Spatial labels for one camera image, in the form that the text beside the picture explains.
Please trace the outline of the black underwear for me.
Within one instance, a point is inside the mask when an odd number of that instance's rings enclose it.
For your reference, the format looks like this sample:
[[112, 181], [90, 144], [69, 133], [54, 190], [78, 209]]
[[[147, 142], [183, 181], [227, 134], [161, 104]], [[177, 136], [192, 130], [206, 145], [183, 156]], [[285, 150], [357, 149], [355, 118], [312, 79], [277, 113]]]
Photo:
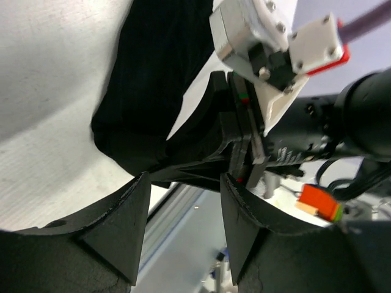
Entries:
[[212, 1], [134, 1], [91, 128], [97, 148], [129, 174], [165, 157], [187, 89], [213, 52]]

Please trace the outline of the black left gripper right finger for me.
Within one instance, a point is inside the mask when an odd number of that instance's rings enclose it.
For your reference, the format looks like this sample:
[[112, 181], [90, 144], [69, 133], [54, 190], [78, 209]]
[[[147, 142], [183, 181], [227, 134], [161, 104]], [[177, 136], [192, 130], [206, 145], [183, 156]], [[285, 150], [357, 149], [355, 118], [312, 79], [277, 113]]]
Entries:
[[240, 292], [389, 292], [390, 223], [320, 227], [221, 175], [232, 281]]

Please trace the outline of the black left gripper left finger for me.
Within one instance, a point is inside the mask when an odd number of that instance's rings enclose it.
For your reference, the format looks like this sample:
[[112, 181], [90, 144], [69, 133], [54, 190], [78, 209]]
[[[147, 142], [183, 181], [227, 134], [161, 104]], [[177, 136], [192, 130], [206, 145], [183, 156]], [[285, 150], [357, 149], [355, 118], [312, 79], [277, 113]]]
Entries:
[[148, 173], [43, 228], [1, 232], [2, 292], [129, 292], [151, 195]]

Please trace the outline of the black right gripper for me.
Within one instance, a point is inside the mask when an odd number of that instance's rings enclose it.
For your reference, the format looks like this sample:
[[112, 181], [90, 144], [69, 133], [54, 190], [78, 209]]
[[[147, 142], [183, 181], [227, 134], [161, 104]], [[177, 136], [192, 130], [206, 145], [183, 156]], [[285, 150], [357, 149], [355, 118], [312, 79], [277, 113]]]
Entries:
[[219, 191], [231, 174], [248, 189], [263, 177], [266, 157], [255, 121], [250, 84], [238, 74], [214, 71], [195, 111], [167, 141], [166, 157], [150, 170], [152, 182], [177, 182]]

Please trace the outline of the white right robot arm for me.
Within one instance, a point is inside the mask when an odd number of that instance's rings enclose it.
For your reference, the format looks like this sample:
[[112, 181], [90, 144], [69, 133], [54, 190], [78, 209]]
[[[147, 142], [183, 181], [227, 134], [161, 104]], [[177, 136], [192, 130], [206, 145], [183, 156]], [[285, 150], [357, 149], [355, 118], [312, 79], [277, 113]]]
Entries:
[[390, 177], [390, 71], [372, 73], [341, 93], [296, 99], [267, 131], [255, 87], [236, 73], [211, 73], [189, 120], [166, 143], [150, 169], [154, 182], [176, 181], [219, 190], [231, 174], [248, 189], [268, 173], [302, 177], [301, 165], [361, 156], [360, 172], [327, 190], [340, 201], [356, 198]]

